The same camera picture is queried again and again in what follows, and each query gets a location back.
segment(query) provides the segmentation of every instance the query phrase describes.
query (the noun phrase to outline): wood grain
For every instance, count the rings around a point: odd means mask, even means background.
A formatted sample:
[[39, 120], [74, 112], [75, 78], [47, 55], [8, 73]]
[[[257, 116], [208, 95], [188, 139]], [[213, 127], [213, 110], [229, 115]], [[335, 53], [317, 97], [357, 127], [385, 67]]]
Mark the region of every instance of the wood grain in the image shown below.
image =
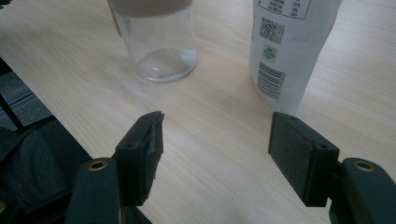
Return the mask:
[[[161, 110], [164, 154], [141, 210], [154, 223], [330, 223], [305, 208], [267, 154], [272, 112], [248, 71], [252, 3], [194, 0], [198, 64], [139, 79], [106, 0], [14, 0], [0, 56], [92, 156], [112, 155]], [[297, 116], [396, 179], [396, 3], [345, 0]]]

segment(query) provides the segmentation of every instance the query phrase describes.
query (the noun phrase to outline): bottle label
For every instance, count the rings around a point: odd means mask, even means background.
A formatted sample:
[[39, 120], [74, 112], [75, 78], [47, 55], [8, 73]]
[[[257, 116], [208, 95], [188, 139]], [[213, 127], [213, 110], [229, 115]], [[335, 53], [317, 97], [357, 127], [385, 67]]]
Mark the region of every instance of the bottle label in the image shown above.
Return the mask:
[[286, 17], [305, 20], [311, 0], [260, 0], [259, 6]]

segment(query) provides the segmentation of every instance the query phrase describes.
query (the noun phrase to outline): white bottle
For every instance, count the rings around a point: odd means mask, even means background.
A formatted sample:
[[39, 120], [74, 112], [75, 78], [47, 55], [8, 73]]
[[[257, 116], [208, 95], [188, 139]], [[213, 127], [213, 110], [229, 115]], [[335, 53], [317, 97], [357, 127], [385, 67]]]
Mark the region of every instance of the white bottle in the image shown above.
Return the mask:
[[254, 0], [249, 68], [274, 111], [294, 115], [342, 0]]

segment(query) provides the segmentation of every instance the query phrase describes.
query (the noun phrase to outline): qr code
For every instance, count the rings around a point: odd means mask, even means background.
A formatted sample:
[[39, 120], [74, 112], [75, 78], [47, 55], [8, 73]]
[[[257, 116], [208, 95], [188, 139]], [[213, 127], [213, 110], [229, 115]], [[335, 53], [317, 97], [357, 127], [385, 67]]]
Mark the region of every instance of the qr code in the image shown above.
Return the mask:
[[262, 18], [260, 36], [276, 44], [280, 44], [280, 42], [282, 41], [283, 33], [285, 33], [284, 25], [280, 25], [276, 22]]

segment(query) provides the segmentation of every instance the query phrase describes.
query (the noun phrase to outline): barcode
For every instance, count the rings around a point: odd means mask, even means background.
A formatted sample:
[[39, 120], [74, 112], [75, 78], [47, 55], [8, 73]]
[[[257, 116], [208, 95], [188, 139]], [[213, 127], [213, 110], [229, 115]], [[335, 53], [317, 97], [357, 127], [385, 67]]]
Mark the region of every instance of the barcode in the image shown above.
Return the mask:
[[285, 32], [284, 25], [280, 25], [276, 22], [262, 18], [260, 36], [276, 44], [280, 44], [284, 32]]
[[285, 74], [283, 72], [276, 71], [264, 63], [260, 63], [257, 87], [263, 94], [279, 99], [284, 79]]

